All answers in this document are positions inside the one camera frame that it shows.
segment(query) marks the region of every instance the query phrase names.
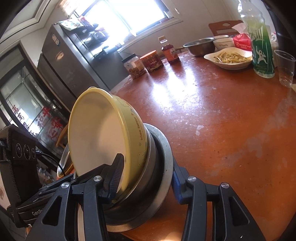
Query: camera lens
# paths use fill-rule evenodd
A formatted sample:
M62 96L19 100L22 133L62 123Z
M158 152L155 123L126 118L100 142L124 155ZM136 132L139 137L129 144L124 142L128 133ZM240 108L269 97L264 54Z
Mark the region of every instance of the camera lens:
M24 145L24 155L27 160L30 159L30 156L31 156L30 148L27 145Z
M15 147L15 151L17 153L17 156L19 158L21 158L21 156L22 156L22 147L21 147L20 143L17 143L17 145Z
M34 148L32 148L31 153L32 153L33 159L35 159L36 158L36 152L35 152L35 149Z

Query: gray refrigerator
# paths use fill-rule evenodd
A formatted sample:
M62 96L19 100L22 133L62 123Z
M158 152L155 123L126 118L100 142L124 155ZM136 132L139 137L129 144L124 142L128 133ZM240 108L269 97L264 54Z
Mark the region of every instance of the gray refrigerator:
M45 38L37 69L63 104L71 110L91 86L110 91L129 74L117 51L96 59L75 34L53 24Z

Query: clear plastic cup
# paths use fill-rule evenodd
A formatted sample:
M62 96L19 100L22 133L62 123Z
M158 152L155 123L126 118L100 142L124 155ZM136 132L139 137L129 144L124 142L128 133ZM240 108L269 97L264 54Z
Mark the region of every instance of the clear plastic cup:
M274 53L276 54L279 70L279 82L283 86L291 88L296 59L291 54L282 50L275 50Z

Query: white figure on bottle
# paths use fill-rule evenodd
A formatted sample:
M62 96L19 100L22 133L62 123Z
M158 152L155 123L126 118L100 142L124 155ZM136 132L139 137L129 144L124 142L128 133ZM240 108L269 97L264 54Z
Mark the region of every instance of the white figure on bottle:
M266 62L266 60L265 60L265 54L262 52L262 50L259 50L258 51L258 49L257 49L257 46L256 46L256 52L257 52L257 54L259 55L259 58L258 58L258 63L261 61L261 60L263 60L266 64L267 64L267 62Z

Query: bottle with red liquid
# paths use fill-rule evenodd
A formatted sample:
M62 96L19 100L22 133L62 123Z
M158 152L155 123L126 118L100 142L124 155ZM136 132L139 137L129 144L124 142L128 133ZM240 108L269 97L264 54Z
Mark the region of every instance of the bottle with red liquid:
M161 36L158 38L161 45L163 46L161 50L163 51L166 59L168 60L169 64L173 64L175 62L179 62L179 56L174 49L174 46L169 44L165 36Z

